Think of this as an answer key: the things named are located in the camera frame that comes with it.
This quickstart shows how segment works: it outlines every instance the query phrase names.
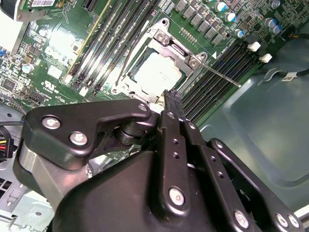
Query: silver screw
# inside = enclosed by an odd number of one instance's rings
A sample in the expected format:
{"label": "silver screw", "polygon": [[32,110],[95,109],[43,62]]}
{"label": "silver screw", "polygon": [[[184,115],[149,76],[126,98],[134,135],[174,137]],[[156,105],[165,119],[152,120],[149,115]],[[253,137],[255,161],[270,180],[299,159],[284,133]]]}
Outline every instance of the silver screw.
{"label": "silver screw", "polygon": [[219,148],[223,148],[222,143],[220,143],[219,141],[216,141],[216,145],[217,145]]}
{"label": "silver screw", "polygon": [[140,104],[140,105],[139,105],[139,108],[140,108],[142,111],[147,111],[147,108],[146,108],[143,104]]}
{"label": "silver screw", "polygon": [[171,188],[169,190],[169,197],[175,205],[183,205],[184,204],[184,195],[180,190],[176,188]]}
{"label": "silver screw", "polygon": [[292,215],[289,215],[289,220],[291,221],[293,226],[295,226],[296,228],[299,228],[299,224],[297,220],[295,219],[295,217],[293,217]]}
{"label": "silver screw", "polygon": [[191,127],[191,129],[195,129],[195,125],[192,122],[189,122],[189,126]]}
{"label": "silver screw", "polygon": [[162,33],[159,33],[158,36],[157,36],[157,38],[158,38],[158,40],[159,40],[160,42],[163,42],[163,41],[165,40],[165,35],[162,34]]}
{"label": "silver screw", "polygon": [[42,124],[44,127],[55,130],[58,129],[61,126],[61,123],[58,119],[55,117],[46,117],[42,120]]}
{"label": "silver screw", "polygon": [[276,217],[277,217],[279,223],[280,223],[282,226],[288,228],[289,224],[288,224],[288,222],[284,219],[284,217],[282,217],[281,214],[276,214]]}
{"label": "silver screw", "polygon": [[239,210],[236,210],[234,212],[234,216],[235,216],[236,221],[239,223],[241,227],[243,228],[249,227],[249,222],[242,212],[240,212]]}
{"label": "silver screw", "polygon": [[70,135],[70,141],[78,146],[84,146],[87,142],[87,136],[82,132],[73,132]]}
{"label": "silver screw", "polygon": [[171,113],[171,112],[168,112],[168,116],[169,116],[171,119],[175,119],[174,114],[173,114],[173,113]]}

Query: green circuit board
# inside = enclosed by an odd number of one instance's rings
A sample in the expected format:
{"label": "green circuit board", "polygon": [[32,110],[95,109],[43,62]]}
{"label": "green circuit board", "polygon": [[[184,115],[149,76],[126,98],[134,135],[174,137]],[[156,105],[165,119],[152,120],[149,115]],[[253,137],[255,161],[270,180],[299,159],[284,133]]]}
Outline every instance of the green circuit board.
{"label": "green circuit board", "polygon": [[[151,27],[163,18],[169,19],[169,33],[192,54],[206,52],[206,64],[212,66],[234,44],[237,39],[235,30],[244,31],[245,38],[257,37],[265,50],[274,54],[286,41],[285,31],[292,26],[300,28],[309,15],[308,3],[300,0],[282,0],[276,9],[271,6],[273,1],[270,0],[225,0],[224,12],[216,11],[217,1],[187,0],[183,9],[178,6],[179,2],[100,0],[89,12],[83,8],[83,0],[65,1],[62,8],[51,9],[43,19],[29,24],[17,54],[0,55],[0,93],[15,99],[26,111],[38,106],[88,102],[94,89],[99,91],[91,101],[129,98],[122,92],[113,93],[113,81],[102,79],[119,75],[136,39],[134,35],[145,23]],[[189,8],[194,10],[192,15],[187,12]],[[225,21],[228,12],[236,14],[234,22]],[[126,15],[121,18],[122,21],[116,22],[116,27],[112,27],[113,20],[121,14]],[[197,24],[193,22],[195,15],[202,17]],[[282,26],[282,31],[271,33],[265,26],[267,18],[275,18]],[[204,21],[215,31],[211,38],[207,36],[208,32],[201,31],[200,26]],[[100,41],[98,33],[104,27],[108,30],[104,35],[105,40]],[[117,32],[127,32],[127,37],[126,34],[116,37],[113,33]],[[221,38],[219,42],[214,40],[217,36]],[[74,69],[81,64],[91,45],[98,41],[106,45],[100,51],[102,60],[94,60],[89,65],[92,70],[87,76],[89,79],[82,79],[79,88],[73,88],[74,83],[81,78]],[[23,66],[29,64],[25,68],[33,70],[27,74]],[[202,69],[190,82],[182,83],[183,95],[205,72]],[[244,75],[241,81],[249,77]],[[87,91],[81,93],[85,86]]]}

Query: white label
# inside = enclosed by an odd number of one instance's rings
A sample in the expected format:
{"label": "white label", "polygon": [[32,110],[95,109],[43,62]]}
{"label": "white label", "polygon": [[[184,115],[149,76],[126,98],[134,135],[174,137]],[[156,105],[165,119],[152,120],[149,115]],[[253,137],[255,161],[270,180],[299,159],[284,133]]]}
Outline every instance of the white label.
{"label": "white label", "polygon": [[34,0],[32,7],[39,7],[39,6],[52,6],[54,5],[55,0]]}
{"label": "white label", "polygon": [[297,72],[289,72],[282,81],[292,81],[296,77]]}
{"label": "white label", "polygon": [[50,66],[47,74],[53,76],[56,79],[59,79],[60,76],[62,75],[62,71],[56,68],[54,65],[52,65]]}

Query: metal sheet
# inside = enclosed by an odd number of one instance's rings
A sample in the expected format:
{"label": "metal sheet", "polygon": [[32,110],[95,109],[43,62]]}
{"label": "metal sheet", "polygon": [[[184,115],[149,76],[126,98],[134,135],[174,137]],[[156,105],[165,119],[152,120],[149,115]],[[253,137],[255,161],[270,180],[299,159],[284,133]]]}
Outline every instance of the metal sheet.
{"label": "metal sheet", "polygon": [[[307,24],[301,33],[309,33]],[[263,69],[308,68],[309,41],[293,40]],[[223,140],[291,209],[309,203],[309,79],[251,77],[201,128]]]}

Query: capacitor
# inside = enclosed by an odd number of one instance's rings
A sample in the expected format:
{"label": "capacitor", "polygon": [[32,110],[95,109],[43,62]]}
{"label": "capacitor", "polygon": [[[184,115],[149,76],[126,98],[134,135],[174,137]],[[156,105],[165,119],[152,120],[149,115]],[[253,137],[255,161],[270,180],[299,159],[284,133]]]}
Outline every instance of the capacitor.
{"label": "capacitor", "polygon": [[277,20],[273,18],[267,18],[264,22],[265,27],[274,28],[277,25]]}
{"label": "capacitor", "polygon": [[42,37],[45,37],[47,35],[47,30],[45,29],[40,29],[39,30],[39,35],[41,35]]}
{"label": "capacitor", "polygon": [[225,14],[225,21],[226,22],[234,22],[236,20],[236,14],[234,13],[226,13]]}
{"label": "capacitor", "polygon": [[245,36],[245,32],[243,30],[239,30],[239,29],[235,30],[234,34],[238,38],[243,38]]}
{"label": "capacitor", "polygon": [[271,3],[271,8],[272,9],[277,9],[280,6],[280,1],[279,0],[273,0]]}
{"label": "capacitor", "polygon": [[279,34],[282,31],[282,26],[277,25],[274,28],[270,28],[269,31],[273,34]]}
{"label": "capacitor", "polygon": [[224,2],[218,2],[214,8],[217,12],[223,12],[226,9],[226,4]]}
{"label": "capacitor", "polygon": [[23,71],[23,73],[29,74],[29,73],[33,72],[34,66],[33,66],[32,64],[25,64],[25,65],[22,67],[21,70]]}

